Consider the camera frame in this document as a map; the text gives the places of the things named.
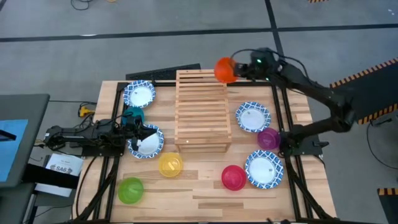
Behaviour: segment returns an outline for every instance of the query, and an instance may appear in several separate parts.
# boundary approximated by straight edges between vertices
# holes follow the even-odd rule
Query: orange and black hazard stripe
[[[370,122],[371,120],[376,119],[376,118],[380,117],[381,115],[391,113],[391,112],[395,111],[396,109],[398,109],[398,103],[391,105],[387,108],[384,108],[383,110],[379,110],[378,112],[375,112],[374,114],[370,114],[369,116],[366,116],[362,119],[359,119],[358,124],[366,124],[366,123]]]
[[[344,78],[342,80],[338,80],[337,82],[334,82],[334,83],[330,84],[330,88],[336,88],[336,87],[338,87],[340,85],[344,85],[345,83],[348,83],[348,82],[353,81],[355,79],[361,78],[361,77],[363,77],[365,75],[369,75],[372,72],[375,72],[375,71],[377,71],[379,69],[382,69],[382,68],[385,68],[385,67],[390,66],[392,64],[395,64],[397,62],[398,62],[398,58],[394,58],[392,60],[388,60],[386,62],[380,63],[378,65],[375,65],[375,66],[371,67],[371,68],[365,69],[362,72],[358,72],[357,74],[354,74],[352,76],[346,77],[346,78]]]
[[[378,189],[379,196],[398,195],[398,188],[395,189]]]
[[[325,2],[329,0],[308,0],[309,3]]]

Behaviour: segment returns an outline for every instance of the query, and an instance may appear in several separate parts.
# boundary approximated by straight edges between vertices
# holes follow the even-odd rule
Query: wooden table
[[[118,81],[103,82],[95,120],[111,117],[117,84]],[[177,152],[174,145],[175,87],[155,89],[155,101],[144,109],[145,123],[155,124],[163,131],[165,145],[162,152]],[[307,98],[292,91],[288,91],[288,96],[294,123],[311,123]],[[228,98],[233,138],[228,152],[182,153],[183,171],[177,178],[168,179],[159,173],[159,156],[140,160],[130,155],[126,149],[119,163],[111,222],[259,222],[266,218],[274,221],[285,218],[295,220],[286,171],[282,182],[274,189],[257,189],[247,182],[242,190],[233,192],[225,189],[221,183],[221,172],[226,166],[235,164],[243,167],[247,156],[259,149],[256,143],[257,134],[243,131],[237,124],[234,114],[241,103],[256,101],[265,105],[272,115],[271,127],[278,130],[271,87],[229,86]],[[285,118],[280,92],[279,99]],[[123,100],[120,101],[119,111],[122,107]],[[91,159],[85,159],[82,174]],[[102,162],[102,157],[97,158],[88,171],[79,199],[80,213],[96,193]],[[302,156],[302,162],[308,189],[325,211],[335,216],[322,163],[313,156]],[[123,204],[117,195],[120,182],[128,177],[138,177],[144,184],[144,195],[134,205]],[[297,191],[300,211],[305,217],[302,195],[298,189]],[[104,217],[107,198],[106,192],[101,204],[100,218]]]

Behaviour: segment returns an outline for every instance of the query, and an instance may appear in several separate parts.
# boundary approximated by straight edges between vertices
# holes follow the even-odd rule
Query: gray floor
[[[271,0],[278,27],[398,23],[394,0]],[[264,1],[94,0],[87,11],[69,1],[8,0],[0,12],[0,37],[117,34],[198,29],[270,27]],[[367,67],[397,57],[398,29],[283,32],[286,55],[299,58],[312,79],[328,85]],[[243,48],[275,48],[271,33],[181,35],[98,40],[0,43],[0,94],[49,93],[52,100],[96,101],[102,80],[188,63],[213,68],[220,57]],[[240,61],[247,55],[240,55]],[[51,103],[38,138],[52,125],[80,122],[78,105]],[[327,109],[310,100],[314,120]],[[397,126],[371,128],[371,144],[386,163],[398,166]],[[350,133],[325,133],[326,172],[337,214],[344,220],[387,223],[378,187],[398,187],[398,171],[378,163],[366,144],[366,127]],[[34,149],[32,157],[50,152]],[[69,208],[53,209],[35,223],[67,220]]]

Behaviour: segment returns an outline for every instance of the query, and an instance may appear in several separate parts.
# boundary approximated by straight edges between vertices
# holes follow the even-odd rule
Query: purple cup
[[[279,147],[279,133],[272,128],[266,128],[257,135],[258,145],[265,150],[271,150]]]

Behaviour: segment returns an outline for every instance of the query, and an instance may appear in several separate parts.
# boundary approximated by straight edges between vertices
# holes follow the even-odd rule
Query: wooden crate
[[[231,145],[226,84],[214,70],[176,75],[175,145],[180,152],[226,152]]]

